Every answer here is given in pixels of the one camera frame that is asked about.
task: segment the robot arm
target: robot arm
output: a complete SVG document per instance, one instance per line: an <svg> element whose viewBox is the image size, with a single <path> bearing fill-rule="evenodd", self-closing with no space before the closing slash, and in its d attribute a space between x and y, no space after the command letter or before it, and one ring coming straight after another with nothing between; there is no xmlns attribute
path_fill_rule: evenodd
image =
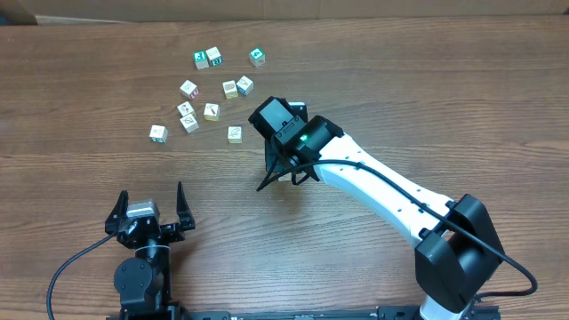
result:
<svg viewBox="0 0 569 320"><path fill-rule="evenodd" d="M313 179L345 191L393 225L414 248L415 277L428 295L421 306L423 319L460 319L502 263L463 234L443 239L446 226L423 210L428 207L503 253L488 211L475 197L465 195L455 203L418 186L368 155L329 120L315 116L308 121L302 103L289 104L270 97L253 112L249 122L265 138L267 165L274 161L282 170L290 168L288 171L302 167ZM344 160L364 164L393 184L370 170L343 164Z"/></svg>
<svg viewBox="0 0 569 320"><path fill-rule="evenodd" d="M440 215L446 216L449 212L446 203L452 201L451 198L427 190L389 169L363 151L347 134L341 138L334 137L320 150L320 154L320 160L346 159L370 166ZM315 166L315 172L325 184L348 193L377 213L413 248L422 241L420 233L424 228L432 230L439 223L435 217L423 212L385 181L367 171L341 164L319 164Z"/></svg>

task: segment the black joint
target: black joint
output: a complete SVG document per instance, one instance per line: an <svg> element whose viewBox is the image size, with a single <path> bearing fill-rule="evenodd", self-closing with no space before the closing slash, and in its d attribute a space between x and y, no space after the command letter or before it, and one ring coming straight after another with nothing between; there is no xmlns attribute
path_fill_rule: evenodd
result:
<svg viewBox="0 0 569 320"><path fill-rule="evenodd" d="M454 206L456 205L456 203L455 203L453 200L449 200L449 201L446 202L445 205L446 205L447 208L452 209L452 208L454 208Z"/></svg>
<svg viewBox="0 0 569 320"><path fill-rule="evenodd" d="M429 229L422 228L421 231L419 232L419 238L424 240L429 235L429 232L430 232Z"/></svg>
<svg viewBox="0 0 569 320"><path fill-rule="evenodd" d="M504 253L482 202L465 195L459 202L449 201L446 206L452 210L449 221ZM441 307L458 313L476 297L501 260L456 229L442 222L439 225L415 247L415 277L429 297ZM441 237L440 231L445 229L454 231L448 240Z"/></svg>

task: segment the alphabet cube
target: alphabet cube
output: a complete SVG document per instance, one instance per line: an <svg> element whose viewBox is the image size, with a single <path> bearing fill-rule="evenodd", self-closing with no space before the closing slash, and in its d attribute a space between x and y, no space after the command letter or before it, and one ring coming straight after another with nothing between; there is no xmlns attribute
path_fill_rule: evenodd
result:
<svg viewBox="0 0 569 320"><path fill-rule="evenodd" d="M220 120L220 106L213 103L206 103L204 109L205 120L218 121Z"/></svg>
<svg viewBox="0 0 569 320"><path fill-rule="evenodd" d="M291 173L287 173L284 176L278 178L279 182L283 182L283 181L291 181L293 180L293 175Z"/></svg>
<svg viewBox="0 0 569 320"><path fill-rule="evenodd" d="M256 47L251 52L249 52L249 61L257 68L260 67L263 63L265 63L265 52L260 49L260 47Z"/></svg>
<svg viewBox="0 0 569 320"><path fill-rule="evenodd" d="M237 90L244 96L248 95L252 90L252 81L246 76L242 76L237 82Z"/></svg>
<svg viewBox="0 0 569 320"><path fill-rule="evenodd" d="M223 91L225 92L225 98L227 99L233 99L239 96L239 93L237 93L235 81L233 80L223 83Z"/></svg>
<svg viewBox="0 0 569 320"><path fill-rule="evenodd" d="M168 130L162 125L152 125L150 128L150 139L153 142L165 143L168 138Z"/></svg>
<svg viewBox="0 0 569 320"><path fill-rule="evenodd" d="M223 63L223 58L221 57L221 53L217 50L217 47L213 47L205 51L207 54L207 59L210 61L212 67L219 66Z"/></svg>
<svg viewBox="0 0 569 320"><path fill-rule="evenodd" d="M185 95L188 99L193 100L199 91L197 90L197 85L192 84L191 81L187 80L181 87L181 94Z"/></svg>
<svg viewBox="0 0 569 320"><path fill-rule="evenodd" d="M192 115L184 116L182 119L180 119L180 122L181 122L181 125L184 126L184 129L186 129L186 132L188 132L188 133L192 133L197 128L199 128L199 125L197 125L196 119Z"/></svg>
<svg viewBox="0 0 569 320"><path fill-rule="evenodd" d="M192 105L190 105L187 101L178 106L178 111L180 111L181 116L187 116L191 114L192 116L197 117L196 111L194 111Z"/></svg>
<svg viewBox="0 0 569 320"><path fill-rule="evenodd" d="M229 127L228 140L229 143L241 143L241 127Z"/></svg>
<svg viewBox="0 0 569 320"><path fill-rule="evenodd" d="M209 68L210 64L207 62L207 56L205 51L194 52L194 63L196 63L196 68L199 70L201 68Z"/></svg>

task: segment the wood grain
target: wood grain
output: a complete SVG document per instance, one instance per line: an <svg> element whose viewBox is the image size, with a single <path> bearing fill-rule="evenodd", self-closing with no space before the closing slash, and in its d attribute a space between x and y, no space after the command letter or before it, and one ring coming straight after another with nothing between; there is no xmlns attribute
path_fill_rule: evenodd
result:
<svg viewBox="0 0 569 320"><path fill-rule="evenodd" d="M47 319L57 267L104 236L120 190L174 220L184 183L197 230L172 247L174 295L192 310L285 311L419 304L413 250L322 183L254 188L262 140L246 119L269 95L304 100L425 188L481 198L508 254L540 290L489 299L504 319L569 317L569 19L203 22L0 28L0 319ZM219 68L192 52L217 45ZM268 62L254 68L260 45ZM248 97L221 83L246 75ZM187 135L176 106L219 103ZM166 144L148 141L164 124ZM242 125L230 145L227 127ZM116 242L71 265L57 319L115 315ZM501 266L484 289L523 289Z"/></svg>
<svg viewBox="0 0 569 320"><path fill-rule="evenodd" d="M58 18L166 22L537 15L563 14L569 7L569 0L3 0L0 10L13 6L6 2L25 7L40 24L65 21Z"/></svg>

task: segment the white cube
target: white cube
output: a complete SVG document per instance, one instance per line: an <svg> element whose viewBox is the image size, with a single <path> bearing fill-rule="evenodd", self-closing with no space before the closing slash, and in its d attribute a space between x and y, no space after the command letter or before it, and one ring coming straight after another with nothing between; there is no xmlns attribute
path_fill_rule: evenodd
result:
<svg viewBox="0 0 569 320"><path fill-rule="evenodd" d="M257 68L260 67L263 63L265 63L265 52L260 49L260 47L256 47L251 52L249 52L249 61Z"/></svg>
<svg viewBox="0 0 569 320"><path fill-rule="evenodd" d="M197 90L197 85L193 84L191 81L187 80L181 87L181 94L188 97L188 99L193 100L199 91Z"/></svg>
<svg viewBox="0 0 569 320"><path fill-rule="evenodd" d="M283 182L283 181L292 181L292 180L293 180L293 174L292 174L292 173L287 173L287 174L285 174L284 176L278 178L278 180L279 180L280 182Z"/></svg>
<svg viewBox="0 0 569 320"><path fill-rule="evenodd" d="M229 143L241 143L241 135L242 135L241 127L229 127L228 129L228 140Z"/></svg>
<svg viewBox="0 0 569 320"><path fill-rule="evenodd" d="M205 120L218 121L220 120L220 106L213 103L206 103L204 108Z"/></svg>
<svg viewBox="0 0 569 320"><path fill-rule="evenodd" d="M196 111L194 111L192 105L190 105L187 101L178 106L178 111L180 111L181 116L192 115L194 117L197 117Z"/></svg>
<svg viewBox="0 0 569 320"><path fill-rule="evenodd" d="M168 130L162 125L152 125L150 128L150 139L154 142L165 143L168 138Z"/></svg>
<svg viewBox="0 0 569 320"><path fill-rule="evenodd" d="M220 51L217 50L217 47L207 49L205 54L207 55L207 59L210 61L212 67L219 66L223 63L223 58L221 57Z"/></svg>
<svg viewBox="0 0 569 320"><path fill-rule="evenodd" d="M242 76L239 81L237 81L237 90L241 92L244 96L248 95L252 90L252 81L246 76Z"/></svg>
<svg viewBox="0 0 569 320"><path fill-rule="evenodd" d="M205 51L194 52L194 63L196 63L196 68L199 70L201 68L209 68L210 64L207 62L207 56Z"/></svg>
<svg viewBox="0 0 569 320"><path fill-rule="evenodd" d="M233 99L239 96L239 93L237 93L237 86L233 80L223 83L223 91L225 92L225 98L227 99Z"/></svg>
<svg viewBox="0 0 569 320"><path fill-rule="evenodd" d="M199 128L199 125L197 125L197 120L192 115L184 116L182 119L180 119L180 122L188 133L191 133Z"/></svg>

